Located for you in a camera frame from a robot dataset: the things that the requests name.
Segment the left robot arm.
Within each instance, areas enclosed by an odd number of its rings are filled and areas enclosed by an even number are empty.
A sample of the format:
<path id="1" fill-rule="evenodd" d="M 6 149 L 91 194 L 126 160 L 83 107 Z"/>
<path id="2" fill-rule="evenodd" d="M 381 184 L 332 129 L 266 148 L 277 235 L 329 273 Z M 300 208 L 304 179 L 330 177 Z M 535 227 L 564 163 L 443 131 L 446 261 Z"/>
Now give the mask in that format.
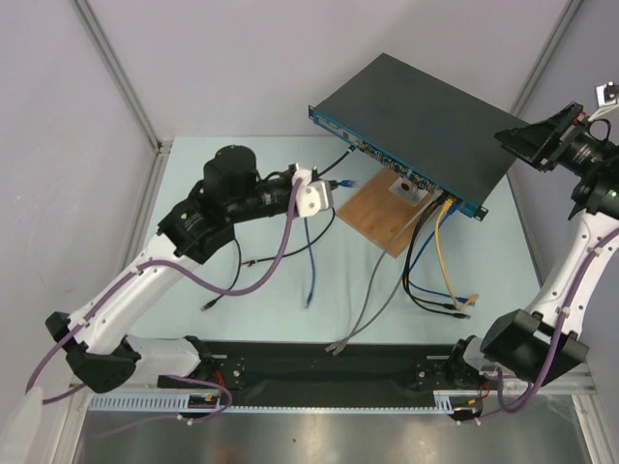
<path id="1" fill-rule="evenodd" d="M 160 221 L 155 235 L 121 274 L 88 304 L 72 312 L 54 312 L 46 327 L 64 352 L 79 385 L 111 392 L 124 384 L 189 384 L 201 387 L 214 377 L 214 360 L 194 335 L 172 339 L 139 338 L 134 323 L 170 288 L 185 278 L 228 298 L 250 295 L 280 267 L 293 221 L 331 206 L 329 184 L 315 168 L 294 163 L 261 176 L 252 149 L 220 148 L 203 167 L 188 196 Z M 210 283 L 195 274 L 235 239 L 235 226 L 251 220 L 285 217 L 280 247 L 267 271 L 243 288 Z"/>

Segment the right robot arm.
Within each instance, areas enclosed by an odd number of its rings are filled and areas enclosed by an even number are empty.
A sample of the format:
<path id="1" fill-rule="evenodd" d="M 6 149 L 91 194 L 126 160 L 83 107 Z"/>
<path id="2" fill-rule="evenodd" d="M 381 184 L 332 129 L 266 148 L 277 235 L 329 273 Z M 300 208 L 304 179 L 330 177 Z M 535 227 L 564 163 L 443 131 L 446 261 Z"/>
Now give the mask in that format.
<path id="1" fill-rule="evenodd" d="M 579 337 L 586 307 L 618 250 L 618 147 L 591 128 L 617 108 L 615 96 L 592 115 L 572 102 L 544 121 L 494 135 L 504 150 L 536 170 L 561 166 L 578 177 L 570 244 L 529 306 L 499 317 L 484 337 L 457 343 L 444 364 L 454 387 L 478 384 L 483 372 L 496 368 L 541 387 L 585 361 L 589 349 Z"/>

